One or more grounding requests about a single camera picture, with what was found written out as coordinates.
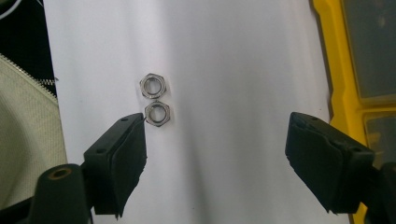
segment zipper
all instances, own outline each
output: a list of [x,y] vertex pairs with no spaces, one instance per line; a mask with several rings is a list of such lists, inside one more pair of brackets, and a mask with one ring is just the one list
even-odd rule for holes
[[37,82],[44,86],[55,86],[56,79],[35,78]]
[[47,96],[52,101],[54,101],[54,103],[58,103],[56,96],[52,92],[47,90],[47,88],[45,87],[45,85],[50,85],[50,86],[55,85],[55,80],[51,80],[51,79],[37,80],[37,79],[35,79],[29,73],[27,73],[25,70],[23,70],[21,67],[17,66],[14,62],[12,62],[8,57],[4,56],[2,53],[0,53],[0,60],[6,62],[9,66],[11,66],[15,70],[17,70],[19,72],[19,74],[21,74],[21,76],[25,80],[27,80],[30,84],[32,84],[34,87],[36,87],[45,96]]

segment white paper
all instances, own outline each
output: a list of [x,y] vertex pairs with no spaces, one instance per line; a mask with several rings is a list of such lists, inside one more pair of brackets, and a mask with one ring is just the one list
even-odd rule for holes
[[118,223],[348,223],[326,213],[284,153],[290,112],[329,119],[308,2],[45,2],[69,162],[144,112],[141,78],[166,79],[171,121],[146,125],[148,163]]

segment stainless steel nut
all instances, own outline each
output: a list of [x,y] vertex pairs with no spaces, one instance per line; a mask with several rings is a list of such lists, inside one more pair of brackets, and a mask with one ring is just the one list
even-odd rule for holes
[[[156,81],[160,84],[160,89],[156,92],[150,92],[148,90],[148,84],[150,81]],[[158,76],[155,74],[148,74],[140,80],[140,89],[142,91],[143,96],[149,99],[158,99],[166,92],[166,84],[165,79],[162,76]]]
[[[152,117],[152,112],[154,111],[155,108],[161,108],[164,111],[165,115],[163,116],[163,119],[156,120]],[[163,126],[166,122],[168,122],[171,119],[171,109],[169,105],[166,105],[160,101],[155,101],[149,104],[145,109],[145,114],[146,114],[146,122],[156,127]]]

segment yellow container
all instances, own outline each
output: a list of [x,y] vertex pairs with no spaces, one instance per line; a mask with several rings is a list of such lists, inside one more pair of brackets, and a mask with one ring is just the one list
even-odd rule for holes
[[[356,64],[353,63],[353,59],[359,57],[352,55],[352,52],[359,51],[349,45],[350,37],[348,37],[346,26],[344,3],[342,0],[313,0],[320,20],[332,78],[333,117],[331,125],[366,146],[378,146],[376,144],[378,138],[384,134],[376,133],[376,130],[386,129],[380,129],[378,125],[373,125],[373,120],[392,116],[396,120],[396,113],[394,113],[396,105],[393,105],[395,102],[392,94],[383,97],[363,97],[361,95],[359,88],[361,82],[358,80],[358,76],[355,76],[355,73],[361,70],[357,67],[354,69]],[[378,24],[383,25],[382,19],[378,18]],[[358,213],[351,216],[351,223],[363,224],[366,210],[367,208],[361,204]]]

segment metal nut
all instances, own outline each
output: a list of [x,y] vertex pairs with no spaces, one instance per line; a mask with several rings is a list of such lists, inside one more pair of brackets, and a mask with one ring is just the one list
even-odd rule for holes
[[[155,108],[160,108],[163,110],[164,112],[163,118],[157,120],[152,117],[152,112],[154,111]],[[166,105],[160,101],[155,101],[149,104],[145,109],[145,113],[146,113],[146,122],[156,127],[163,126],[166,122],[168,122],[171,119],[171,110],[169,105]]]
[[[148,90],[148,84],[150,81],[156,81],[160,84],[160,89],[156,92],[151,92]],[[158,99],[166,92],[166,84],[165,79],[162,76],[158,76],[155,74],[148,74],[140,81],[140,89],[142,91],[143,96],[149,99]]]

